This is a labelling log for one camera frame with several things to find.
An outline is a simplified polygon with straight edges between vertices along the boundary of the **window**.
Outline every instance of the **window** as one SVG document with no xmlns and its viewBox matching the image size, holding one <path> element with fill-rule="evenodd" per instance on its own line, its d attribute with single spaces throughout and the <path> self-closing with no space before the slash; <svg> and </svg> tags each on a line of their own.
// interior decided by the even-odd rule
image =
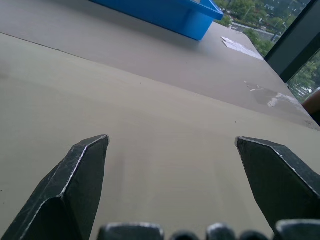
<svg viewBox="0 0 320 240">
<path fill-rule="evenodd" d="M 214 0 L 224 12 L 217 23 L 246 34 L 265 57 L 310 0 Z"/>
<path fill-rule="evenodd" d="M 287 84 L 300 103 L 318 91 L 320 89 L 320 51 Z"/>
</svg>

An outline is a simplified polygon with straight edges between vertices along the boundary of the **table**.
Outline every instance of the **table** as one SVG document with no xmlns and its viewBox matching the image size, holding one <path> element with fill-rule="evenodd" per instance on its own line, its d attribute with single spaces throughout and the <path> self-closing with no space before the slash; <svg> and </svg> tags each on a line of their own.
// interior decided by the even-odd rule
<svg viewBox="0 0 320 240">
<path fill-rule="evenodd" d="M 104 223 L 132 221 L 168 236 L 203 238 L 216 222 L 270 235 L 235 137 L 284 144 L 319 173 L 320 135 L 307 115 L 258 103 L 244 81 L 292 95 L 220 35 L 252 48 L 248 38 L 213 24 L 194 42 L 78 2 L 0 1 L 0 234 L 73 144 L 108 134 L 91 239 Z"/>
</svg>

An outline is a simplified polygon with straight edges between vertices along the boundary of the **glass window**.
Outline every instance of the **glass window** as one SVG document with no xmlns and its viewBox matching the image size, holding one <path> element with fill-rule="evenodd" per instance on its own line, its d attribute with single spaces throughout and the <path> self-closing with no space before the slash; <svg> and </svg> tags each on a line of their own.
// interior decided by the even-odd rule
<svg viewBox="0 0 320 240">
<path fill-rule="evenodd" d="M 320 90 L 320 51 L 288 81 L 287 85 L 300 103 Z"/>
<path fill-rule="evenodd" d="M 265 57 L 310 0 L 214 0 L 224 16 L 217 23 L 246 34 Z"/>
</svg>

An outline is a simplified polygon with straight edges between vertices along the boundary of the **blue plastic bin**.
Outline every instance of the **blue plastic bin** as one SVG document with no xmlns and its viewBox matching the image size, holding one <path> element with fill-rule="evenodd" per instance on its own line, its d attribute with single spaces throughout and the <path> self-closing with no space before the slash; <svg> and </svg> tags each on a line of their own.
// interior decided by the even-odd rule
<svg viewBox="0 0 320 240">
<path fill-rule="evenodd" d="M 201 40 L 224 14 L 211 0 L 90 0 L 135 18 Z"/>
</svg>

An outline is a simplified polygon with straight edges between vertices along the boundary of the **person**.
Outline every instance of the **person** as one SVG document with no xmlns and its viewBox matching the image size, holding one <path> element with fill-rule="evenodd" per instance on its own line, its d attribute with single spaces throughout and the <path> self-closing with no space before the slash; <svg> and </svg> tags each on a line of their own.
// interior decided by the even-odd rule
<svg viewBox="0 0 320 240">
<path fill-rule="evenodd" d="M 310 97 L 308 97 L 302 106 L 320 126 L 320 90 L 317 89 Z"/>
</svg>

